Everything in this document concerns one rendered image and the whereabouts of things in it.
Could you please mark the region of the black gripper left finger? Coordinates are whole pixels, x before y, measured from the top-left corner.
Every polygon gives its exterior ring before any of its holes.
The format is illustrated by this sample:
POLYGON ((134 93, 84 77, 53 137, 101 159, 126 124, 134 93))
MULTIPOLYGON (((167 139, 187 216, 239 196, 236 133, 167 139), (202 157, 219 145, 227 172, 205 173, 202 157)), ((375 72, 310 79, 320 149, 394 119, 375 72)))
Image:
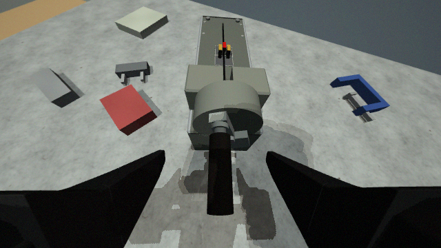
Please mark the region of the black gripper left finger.
POLYGON ((163 169, 158 150, 58 191, 0 191, 0 240, 36 248, 124 248, 163 169))

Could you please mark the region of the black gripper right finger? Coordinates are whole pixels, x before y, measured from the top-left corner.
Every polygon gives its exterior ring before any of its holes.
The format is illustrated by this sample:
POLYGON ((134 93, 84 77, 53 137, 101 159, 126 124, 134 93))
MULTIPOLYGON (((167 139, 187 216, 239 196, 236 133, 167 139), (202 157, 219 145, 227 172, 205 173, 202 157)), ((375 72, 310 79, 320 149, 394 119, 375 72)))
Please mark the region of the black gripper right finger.
POLYGON ((308 248, 376 248, 396 215, 441 212, 441 187, 358 187, 273 151, 266 164, 308 248))

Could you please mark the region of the red block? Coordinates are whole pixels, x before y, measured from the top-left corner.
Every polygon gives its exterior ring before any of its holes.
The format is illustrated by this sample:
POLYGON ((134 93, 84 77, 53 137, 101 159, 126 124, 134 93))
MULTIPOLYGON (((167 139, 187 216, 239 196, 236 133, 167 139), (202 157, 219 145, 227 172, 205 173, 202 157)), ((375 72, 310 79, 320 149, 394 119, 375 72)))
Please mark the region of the red block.
POLYGON ((118 129, 126 135, 157 118, 132 85, 100 99, 100 102, 118 129))

